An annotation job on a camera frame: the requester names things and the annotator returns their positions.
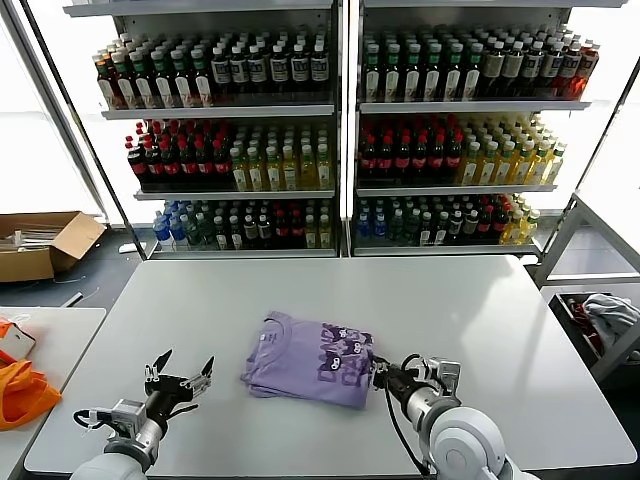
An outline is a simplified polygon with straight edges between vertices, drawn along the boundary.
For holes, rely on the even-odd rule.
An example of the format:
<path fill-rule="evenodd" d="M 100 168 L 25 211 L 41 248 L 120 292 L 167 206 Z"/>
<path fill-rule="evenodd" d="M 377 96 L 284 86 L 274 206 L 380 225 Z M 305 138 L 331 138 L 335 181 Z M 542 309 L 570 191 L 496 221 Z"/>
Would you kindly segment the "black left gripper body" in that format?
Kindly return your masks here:
<path fill-rule="evenodd" d="M 194 390 L 184 377 L 159 375 L 151 377 L 144 384 L 146 416 L 154 421 L 168 421 L 183 412 L 195 408 Z"/>

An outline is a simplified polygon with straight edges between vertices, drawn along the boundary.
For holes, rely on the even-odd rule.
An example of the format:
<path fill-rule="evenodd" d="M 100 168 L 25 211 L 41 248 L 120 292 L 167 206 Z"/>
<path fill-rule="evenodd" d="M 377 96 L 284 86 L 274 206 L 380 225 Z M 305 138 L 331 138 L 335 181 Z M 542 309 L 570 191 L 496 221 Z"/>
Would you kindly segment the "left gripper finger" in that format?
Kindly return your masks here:
<path fill-rule="evenodd" d="M 145 365 L 145 382 L 146 383 L 158 383 L 161 380 L 167 378 L 167 375 L 163 373 L 164 367 L 167 365 L 171 355 L 172 349 L 169 349 L 165 353 L 159 355 L 151 364 Z"/>
<path fill-rule="evenodd" d="M 198 374 L 184 380 L 181 385 L 190 391 L 206 391 L 212 383 L 214 362 L 215 356 L 212 355 Z"/>

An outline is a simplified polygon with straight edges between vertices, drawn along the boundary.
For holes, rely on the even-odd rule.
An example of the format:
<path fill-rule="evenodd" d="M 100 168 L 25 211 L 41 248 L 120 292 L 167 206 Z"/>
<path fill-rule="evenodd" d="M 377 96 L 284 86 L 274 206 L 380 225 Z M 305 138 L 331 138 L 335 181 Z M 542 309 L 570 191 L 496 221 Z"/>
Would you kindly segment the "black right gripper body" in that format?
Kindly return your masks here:
<path fill-rule="evenodd" d="M 414 378 L 394 364 L 387 366 L 383 386 L 399 402 L 407 402 L 415 391 Z"/>

